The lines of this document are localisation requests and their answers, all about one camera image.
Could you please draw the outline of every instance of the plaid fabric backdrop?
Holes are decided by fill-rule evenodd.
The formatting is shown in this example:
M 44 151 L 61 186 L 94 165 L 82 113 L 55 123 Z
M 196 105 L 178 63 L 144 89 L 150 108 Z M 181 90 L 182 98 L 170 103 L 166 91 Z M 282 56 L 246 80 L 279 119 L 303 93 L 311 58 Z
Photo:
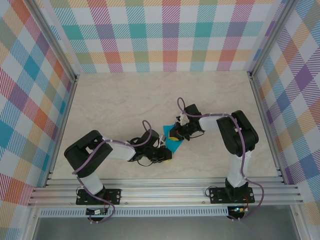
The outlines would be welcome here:
M 244 70 L 274 2 L 50 0 L 85 73 Z
M 55 146 L 71 81 L 22 0 L 0 3 L 0 239 L 17 239 Z
M 301 0 L 257 75 L 291 184 L 320 239 L 320 0 Z
M 251 72 L 254 68 L 254 66 L 256 65 L 256 62 L 257 62 L 257 59 L 258 57 L 260 56 L 260 53 L 261 51 L 265 48 L 265 45 L 269 39 L 269 36 L 270 36 L 270 33 L 272 32 L 272 30 L 274 29 L 275 25 L 276 25 L 276 22 L 278 21 L 286 3 L 287 3 L 288 0 L 281 0 L 281 3 L 278 7 L 278 9 L 276 10 L 276 13 L 267 29 L 267 31 L 265 32 L 265 35 L 263 36 L 263 39 L 259 45 L 259 48 L 258 50 L 256 51 L 255 55 L 254 55 L 254 58 L 253 58 L 253 61 L 251 62 L 251 65 L 249 67 L 249 69 L 246 69 L 247 71 Z

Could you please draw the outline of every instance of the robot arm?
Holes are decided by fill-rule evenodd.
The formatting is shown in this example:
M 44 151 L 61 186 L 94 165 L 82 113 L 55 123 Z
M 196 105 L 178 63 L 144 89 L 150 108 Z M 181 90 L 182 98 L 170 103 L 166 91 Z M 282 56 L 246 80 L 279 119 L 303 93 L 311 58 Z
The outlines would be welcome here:
M 189 122 L 182 124 L 181 119 L 185 120 L 186 117 L 189 119 Z M 169 132 L 169 139 L 173 141 L 182 141 L 183 139 L 189 141 L 192 138 L 192 134 L 196 132 L 220 131 L 224 145 L 230 153 L 230 171 L 225 180 L 225 188 L 219 190 L 216 194 L 218 195 L 218 201 L 227 198 L 229 202 L 238 202 L 243 196 L 246 196 L 248 193 L 250 194 L 252 189 L 248 187 L 248 181 L 244 176 L 247 175 L 251 153 L 259 141 L 259 137 L 245 114 L 238 110 L 231 115 L 202 115 L 196 105 L 192 104 L 183 109 L 182 114 L 177 117 L 177 120 L 178 122 L 175 123 L 174 128 Z M 244 162 L 242 140 L 234 120 L 239 126 L 244 140 Z
M 150 129 L 142 137 L 136 137 L 129 142 L 105 139 L 93 130 L 69 146 L 64 152 L 84 190 L 77 191 L 77 205 L 103 205 L 108 201 L 113 204 L 120 202 L 121 190 L 117 189 L 117 199 L 109 197 L 112 189 L 105 189 L 97 173 L 99 165 L 105 159 L 119 159 L 127 162 L 139 161 L 147 157 L 151 163 L 160 163 L 172 158 L 172 152 L 166 148 L 165 138 Z

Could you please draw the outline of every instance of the yellow object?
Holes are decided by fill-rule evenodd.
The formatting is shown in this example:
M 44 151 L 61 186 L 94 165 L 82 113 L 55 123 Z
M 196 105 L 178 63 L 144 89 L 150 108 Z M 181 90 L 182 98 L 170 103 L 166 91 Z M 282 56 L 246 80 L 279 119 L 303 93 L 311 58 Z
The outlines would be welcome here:
M 169 139 L 172 141 L 177 141 L 177 142 L 179 141 L 179 139 L 174 136 L 169 136 Z

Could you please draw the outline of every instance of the metal extrusion bar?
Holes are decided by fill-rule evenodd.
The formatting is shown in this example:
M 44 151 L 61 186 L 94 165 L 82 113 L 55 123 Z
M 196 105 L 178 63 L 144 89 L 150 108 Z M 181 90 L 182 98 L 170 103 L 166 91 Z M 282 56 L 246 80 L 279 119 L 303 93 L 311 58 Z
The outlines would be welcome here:
M 77 78 L 77 74 L 72 69 L 64 51 L 60 47 L 58 40 L 56 39 L 54 33 L 52 32 L 50 26 L 48 25 L 38 5 L 35 3 L 34 0 L 24 0 L 24 3 L 29 9 L 29 11 L 31 12 L 36 23 L 39 25 L 41 32 L 43 33 L 49 45 L 53 49 L 55 55 L 57 56 L 58 60 L 62 64 L 64 70 L 66 71 L 68 76 L 75 82 Z
M 265 63 L 265 60 L 267 59 L 268 54 L 270 53 L 271 49 L 273 48 L 274 44 L 278 40 L 278 37 L 280 36 L 282 30 L 285 27 L 285 24 L 287 23 L 291 13 L 295 9 L 296 5 L 298 4 L 299 0 L 288 0 L 278 21 L 276 22 L 273 30 L 270 33 L 270 36 L 260 53 L 256 64 L 252 70 L 252 76 L 256 76 L 260 68 Z
M 252 92 L 253 92 L 253 95 L 254 95 L 256 106 L 258 108 L 258 112 L 260 114 L 260 118 L 261 118 L 261 121 L 262 121 L 262 125 L 263 125 L 263 128 L 264 128 L 266 139 L 267 139 L 267 141 L 269 143 L 269 147 L 270 147 L 270 151 L 271 151 L 274 163 L 278 167 L 278 169 L 282 170 L 281 175 L 283 177 L 284 182 L 286 184 L 289 184 L 288 177 L 286 175 L 286 172 L 284 171 L 285 167 L 283 166 L 282 161 L 280 159 L 280 155 L 279 155 L 279 152 L 278 152 L 278 149 L 277 149 L 277 145 L 276 145 L 276 142 L 275 142 L 275 140 L 274 140 L 274 138 L 272 136 L 272 130 L 271 130 L 271 127 L 270 127 L 266 112 L 265 112 L 265 110 L 263 108 L 263 105 L 262 105 L 262 100 L 261 100 L 261 97 L 259 95 L 259 90 L 258 90 L 257 84 L 255 83 L 255 81 L 252 80 L 252 78 L 250 77 L 249 73 L 248 73 L 248 77 L 250 79 L 250 85 L 251 85 L 251 88 L 252 88 Z
M 285 185 L 282 177 L 252 177 L 265 190 L 263 205 L 298 205 L 302 196 L 295 185 Z M 75 205 L 77 180 L 48 180 L 45 188 L 35 188 L 29 205 L 43 207 L 79 207 Z M 182 179 L 109 179 L 101 180 L 106 188 L 119 188 L 120 207 L 195 207 L 212 206 L 205 196 L 209 186 L 223 187 L 225 178 L 182 178 Z M 257 205 L 261 199 L 261 189 L 253 188 Z M 234 206 L 217 204 L 215 206 Z
M 40 212 L 40 208 L 27 209 L 28 220 L 26 221 L 25 226 L 21 228 L 22 240 L 30 240 L 34 238 Z
M 41 0 L 44 9 L 46 10 L 46 13 L 48 14 L 50 20 L 52 21 L 57 33 L 59 34 L 61 41 L 64 44 L 64 47 L 66 48 L 66 51 L 69 53 L 69 56 L 71 57 L 73 64 L 75 68 L 77 69 L 78 73 L 83 73 L 83 68 L 79 62 L 79 59 L 77 58 L 77 55 L 68 39 L 68 36 L 62 26 L 62 23 L 58 19 L 58 16 L 56 15 L 56 12 L 54 10 L 54 7 L 52 6 L 51 0 Z
M 73 82 L 72 85 L 71 85 L 70 97 L 69 97 L 69 100 L 68 100 L 68 102 L 66 104 L 66 108 L 65 108 L 63 119 L 62 119 L 61 127 L 60 127 L 60 130 L 59 130 L 58 135 L 57 135 L 56 144 L 54 146 L 54 150 L 53 150 L 52 157 L 51 157 L 51 160 L 50 160 L 50 166 L 47 169 L 47 172 L 45 173 L 45 175 L 47 177 L 43 178 L 43 182 L 41 183 L 41 186 L 45 186 L 46 185 L 46 182 L 47 182 L 47 180 L 49 178 L 49 175 L 52 173 L 52 171 L 53 171 L 53 169 L 55 167 L 55 164 L 56 164 L 56 161 L 57 161 L 57 157 L 58 157 L 58 153 L 59 153 L 59 148 L 60 148 L 60 145 L 61 145 L 61 142 L 62 142 L 62 138 L 63 138 L 64 132 L 65 132 L 65 129 L 66 129 L 67 120 L 68 120 L 68 116 L 69 116 L 69 113 L 70 113 L 71 105 L 72 105 L 72 102 L 73 102 L 73 99 L 74 99 L 74 96 L 75 96 L 77 85 L 78 85 L 77 82 Z
M 304 219 L 306 210 L 304 205 L 291 205 L 292 216 L 298 231 L 298 234 L 302 240 L 317 239 L 317 236 L 312 236 L 312 233 L 308 231 L 307 223 Z
M 267 17 L 265 18 L 265 20 L 261 26 L 261 29 L 260 29 L 261 33 L 266 33 L 268 31 L 270 24 L 272 23 L 275 15 L 278 12 L 279 6 L 282 4 L 282 1 L 283 0 L 273 0 L 272 1 L 272 5 L 270 7 L 270 10 L 267 13 Z M 264 37 L 265 37 L 264 34 L 259 34 L 257 36 L 256 40 L 254 41 L 254 44 L 251 47 L 252 51 L 251 51 L 251 54 L 244 65 L 244 69 L 250 69 L 250 66 L 255 58 L 255 55 L 256 55 Z
M 83 218 L 86 207 L 45 207 L 40 209 L 39 218 Z M 113 217 L 207 217 L 227 216 L 227 206 L 194 206 L 194 207 L 119 207 L 117 206 Z
M 281 170 L 280 170 L 280 167 L 276 167 L 275 170 L 276 170 L 278 176 L 279 176 L 279 177 L 282 177 L 282 172 L 281 172 Z M 54 174 L 53 171 L 50 171 L 50 172 L 49 172 L 48 180 L 52 180 L 53 174 Z

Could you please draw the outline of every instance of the black mounting plate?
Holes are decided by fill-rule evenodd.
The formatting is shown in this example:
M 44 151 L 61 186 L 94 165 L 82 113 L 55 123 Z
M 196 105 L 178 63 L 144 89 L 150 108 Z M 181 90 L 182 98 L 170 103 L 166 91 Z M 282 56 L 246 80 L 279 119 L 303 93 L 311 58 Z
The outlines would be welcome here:
M 103 199 L 113 203 L 114 205 L 120 204 L 121 189 L 106 189 Z M 90 196 L 86 190 L 79 189 L 75 201 L 76 205 L 104 205 L 103 201 L 97 200 Z
M 254 192 L 251 187 L 247 187 L 243 195 L 248 198 L 249 204 L 253 204 L 255 202 Z M 246 204 L 247 203 L 247 199 L 243 196 L 240 197 L 239 199 L 235 199 L 234 201 L 231 201 L 224 187 L 210 187 L 209 196 L 210 196 L 211 204 Z

